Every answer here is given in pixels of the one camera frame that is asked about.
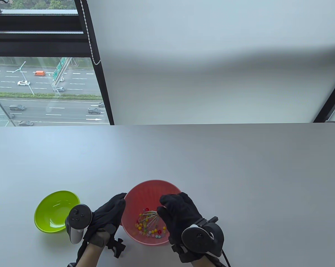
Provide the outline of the person's left hand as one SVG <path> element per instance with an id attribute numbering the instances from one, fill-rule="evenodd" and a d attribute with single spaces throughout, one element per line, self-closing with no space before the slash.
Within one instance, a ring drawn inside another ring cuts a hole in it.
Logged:
<path id="1" fill-rule="evenodd" d="M 88 244 L 100 248 L 107 246 L 113 248 L 115 234 L 121 224 L 121 218 L 125 210 L 127 193 L 122 192 L 112 197 L 107 203 L 93 212 L 91 223 L 83 237 L 82 247 Z"/>

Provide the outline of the person's right hand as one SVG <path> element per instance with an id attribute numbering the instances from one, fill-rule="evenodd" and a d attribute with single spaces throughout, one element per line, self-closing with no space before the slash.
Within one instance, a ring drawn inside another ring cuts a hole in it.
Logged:
<path id="1" fill-rule="evenodd" d="M 157 213 L 166 224 L 173 251 L 178 253 L 182 263 L 200 260 L 204 254 L 191 252 L 182 241 L 183 231 L 202 218 L 194 202 L 184 192 L 162 195 L 159 201 L 161 206 Z"/>

